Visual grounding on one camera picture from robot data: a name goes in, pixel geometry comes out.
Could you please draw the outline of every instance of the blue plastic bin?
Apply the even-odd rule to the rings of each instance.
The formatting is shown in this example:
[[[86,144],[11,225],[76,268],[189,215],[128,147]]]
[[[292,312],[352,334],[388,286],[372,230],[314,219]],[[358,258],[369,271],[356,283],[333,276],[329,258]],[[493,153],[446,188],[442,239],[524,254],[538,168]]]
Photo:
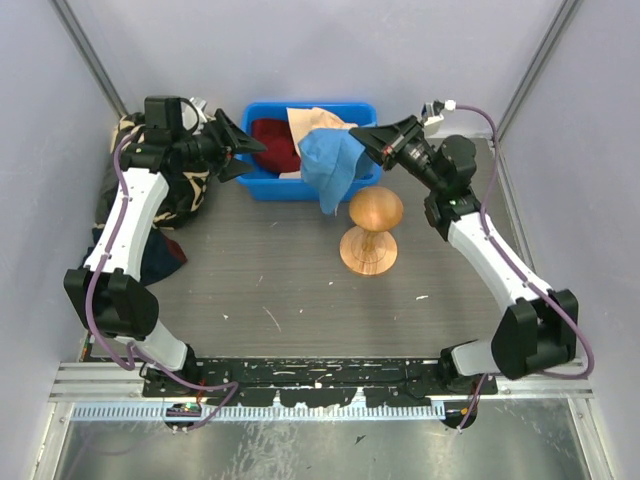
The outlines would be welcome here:
[[[309,103],[309,102],[258,102],[252,103],[244,111],[242,129],[251,135],[251,124],[260,118],[287,120],[287,107],[320,107],[338,115],[348,123],[358,125],[376,124],[376,110],[368,103]],[[256,200],[262,201],[317,201],[318,192],[299,179],[279,179],[275,173],[263,170],[256,165],[252,155],[240,155],[243,162],[253,165],[253,172],[238,177],[238,183],[246,186]],[[361,188],[375,185],[380,181],[381,168],[374,165],[371,172],[354,180],[342,201],[348,201]]]

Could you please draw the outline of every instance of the gray floor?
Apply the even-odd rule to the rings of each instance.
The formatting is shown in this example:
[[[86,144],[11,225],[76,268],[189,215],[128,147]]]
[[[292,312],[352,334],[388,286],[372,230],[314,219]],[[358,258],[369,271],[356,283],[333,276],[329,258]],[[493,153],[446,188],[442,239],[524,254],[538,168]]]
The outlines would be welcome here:
[[[486,141],[476,144],[481,197],[492,155]],[[168,233],[189,262],[150,288],[160,318],[199,356],[433,357],[492,335],[501,312],[468,262],[429,227],[428,190],[401,167],[380,184],[404,202],[393,230],[398,260],[385,275],[363,278],[338,252],[353,225],[347,204],[325,216],[317,203],[256,202],[235,181],[216,182],[196,221]],[[513,244],[499,190],[489,212]]]
[[[590,478],[561,399],[487,399],[462,435],[439,421],[214,422],[186,436],[157,423],[74,422],[60,465],[58,480]]]

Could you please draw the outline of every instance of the patterned cloth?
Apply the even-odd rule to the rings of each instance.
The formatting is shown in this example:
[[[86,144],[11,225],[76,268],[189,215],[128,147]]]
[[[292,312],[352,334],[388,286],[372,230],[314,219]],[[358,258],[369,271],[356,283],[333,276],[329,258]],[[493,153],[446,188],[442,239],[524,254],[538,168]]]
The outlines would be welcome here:
[[[112,153],[116,145],[131,132],[136,134],[133,137],[134,143],[144,143],[143,114],[134,113],[120,120],[111,142]],[[153,224],[157,228],[173,230],[184,226],[197,215],[209,185],[209,165],[202,159],[190,161],[183,165],[183,171],[168,173],[165,178],[169,184],[169,193],[160,205]],[[96,208],[96,228],[104,228],[117,191],[118,177],[113,163],[108,162]]]

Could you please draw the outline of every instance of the gray table surface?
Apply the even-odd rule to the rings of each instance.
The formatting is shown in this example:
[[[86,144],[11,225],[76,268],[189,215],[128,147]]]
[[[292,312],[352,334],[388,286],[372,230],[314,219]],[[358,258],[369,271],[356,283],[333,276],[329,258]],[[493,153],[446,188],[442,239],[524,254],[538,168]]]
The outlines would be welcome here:
[[[476,144],[481,197],[492,154],[485,140]],[[492,335],[502,312],[465,258],[429,227],[428,190],[400,167],[380,185],[404,202],[392,231],[399,253],[386,274],[365,278],[340,260],[340,238],[353,225],[346,203],[326,216],[315,202],[257,202],[235,181],[215,182],[198,218],[168,232],[189,261],[150,287],[161,320],[198,356],[433,357]],[[513,244],[499,186],[489,212]]]

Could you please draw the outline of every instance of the red cloth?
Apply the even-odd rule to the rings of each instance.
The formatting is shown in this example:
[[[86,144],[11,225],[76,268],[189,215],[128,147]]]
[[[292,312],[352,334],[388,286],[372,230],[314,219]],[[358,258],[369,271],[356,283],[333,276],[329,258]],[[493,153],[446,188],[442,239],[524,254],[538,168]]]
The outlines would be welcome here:
[[[262,168],[273,173],[300,170],[300,156],[293,145],[288,122],[274,118],[254,120],[251,136],[267,147],[266,152],[253,154],[254,160]]]

